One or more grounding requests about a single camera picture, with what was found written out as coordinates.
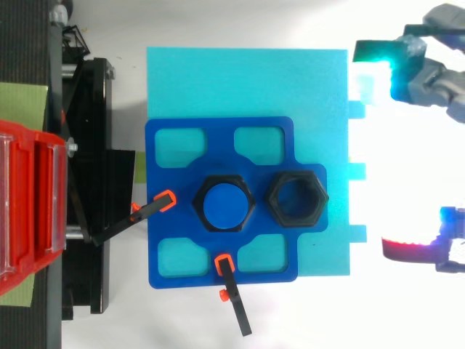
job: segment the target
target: gray robotic arm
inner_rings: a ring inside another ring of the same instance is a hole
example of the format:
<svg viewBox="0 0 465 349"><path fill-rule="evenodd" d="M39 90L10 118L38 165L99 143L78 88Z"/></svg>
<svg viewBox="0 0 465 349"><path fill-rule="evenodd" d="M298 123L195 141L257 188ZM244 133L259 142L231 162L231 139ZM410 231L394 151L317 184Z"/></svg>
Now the gray robotic arm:
<svg viewBox="0 0 465 349"><path fill-rule="evenodd" d="M394 41L357 41L354 61L390 61L394 100L446 107L450 117L465 123L465 72L425 58L426 43L420 39L433 36L447 47L465 52L465 9L442 4L426 14L423 23L406 25L403 35Z"/></svg>
<svg viewBox="0 0 465 349"><path fill-rule="evenodd" d="M424 16L425 26L416 26L416 33L409 33L413 26L406 26L404 34L426 36L432 34L451 49L465 52L465 9L442 4ZM464 35L435 35L441 33ZM411 102L415 105L446 107L450 117L465 123L465 73L448 70L442 63L425 58L423 68L408 85Z"/></svg>

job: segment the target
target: blue round disc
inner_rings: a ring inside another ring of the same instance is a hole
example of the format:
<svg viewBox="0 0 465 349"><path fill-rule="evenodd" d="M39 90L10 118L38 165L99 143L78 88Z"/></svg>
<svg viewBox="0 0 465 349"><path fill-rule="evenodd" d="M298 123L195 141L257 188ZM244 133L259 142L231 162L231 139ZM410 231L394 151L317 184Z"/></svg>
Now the blue round disc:
<svg viewBox="0 0 465 349"><path fill-rule="evenodd" d="M241 224L247 212L247 196L233 184L221 183L211 187L203 200L206 219L218 229L230 229Z"/></svg>

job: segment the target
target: black metal frame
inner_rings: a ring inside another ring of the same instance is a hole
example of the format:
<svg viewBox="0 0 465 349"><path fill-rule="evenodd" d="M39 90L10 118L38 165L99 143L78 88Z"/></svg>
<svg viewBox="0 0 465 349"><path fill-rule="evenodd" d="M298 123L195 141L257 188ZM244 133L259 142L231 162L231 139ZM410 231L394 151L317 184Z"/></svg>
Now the black metal frame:
<svg viewBox="0 0 465 349"><path fill-rule="evenodd" d="M131 213L135 152L110 150L109 69L104 58L82 60L63 80L66 132L78 145L69 161L68 224L79 225L83 237L68 240L62 256L63 320L73 319L74 305L90 305L91 313L107 308L110 242L95 246L92 236Z"/></svg>

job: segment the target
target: red container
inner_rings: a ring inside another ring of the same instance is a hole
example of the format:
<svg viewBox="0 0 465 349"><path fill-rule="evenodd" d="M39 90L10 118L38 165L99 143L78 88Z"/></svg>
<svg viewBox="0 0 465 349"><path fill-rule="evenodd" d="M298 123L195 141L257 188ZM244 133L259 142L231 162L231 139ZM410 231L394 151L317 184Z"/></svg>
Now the red container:
<svg viewBox="0 0 465 349"><path fill-rule="evenodd" d="M34 133L0 121L0 295L34 272Z"/></svg>
<svg viewBox="0 0 465 349"><path fill-rule="evenodd" d="M65 141L0 121L0 296L65 247Z"/></svg>

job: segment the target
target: white background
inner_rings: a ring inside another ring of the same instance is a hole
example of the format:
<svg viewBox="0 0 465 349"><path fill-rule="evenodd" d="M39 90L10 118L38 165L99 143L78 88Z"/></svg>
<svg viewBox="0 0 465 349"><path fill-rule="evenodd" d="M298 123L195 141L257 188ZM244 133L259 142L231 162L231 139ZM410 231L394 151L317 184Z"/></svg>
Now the white background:
<svg viewBox="0 0 465 349"><path fill-rule="evenodd" d="M94 57L116 68L113 147L144 151L145 49L172 47L340 48L358 39L395 39L433 0L75 0ZM465 71L465 59L428 40L428 55ZM65 349L92 348L465 348L465 279L431 265L385 260L380 235L434 232L437 209L465 199L465 125L443 109L386 101L350 125L353 161L367 181L351 186L354 224L368 243L353 244L350 277L298 278L240 286L253 334L242 338L220 287L152 289L147 227L114 238L110 306L102 315L75 308L63 323ZM145 186L134 197L145 200Z"/></svg>

